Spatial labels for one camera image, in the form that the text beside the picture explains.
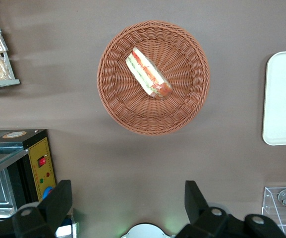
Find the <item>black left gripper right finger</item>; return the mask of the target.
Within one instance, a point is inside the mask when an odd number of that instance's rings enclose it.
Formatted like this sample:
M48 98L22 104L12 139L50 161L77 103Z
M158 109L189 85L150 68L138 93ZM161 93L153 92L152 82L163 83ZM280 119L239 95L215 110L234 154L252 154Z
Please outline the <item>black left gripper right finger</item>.
M285 238L270 218L249 214L243 221L224 209L209 206L197 183L185 182L184 206L189 218L177 238Z

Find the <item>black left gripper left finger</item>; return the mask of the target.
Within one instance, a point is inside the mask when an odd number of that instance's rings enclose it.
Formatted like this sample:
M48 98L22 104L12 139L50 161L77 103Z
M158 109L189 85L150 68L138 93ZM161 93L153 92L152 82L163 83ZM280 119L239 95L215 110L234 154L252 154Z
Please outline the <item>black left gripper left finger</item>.
M0 221L0 238L54 238L72 207L70 180L62 180L36 207L28 205Z

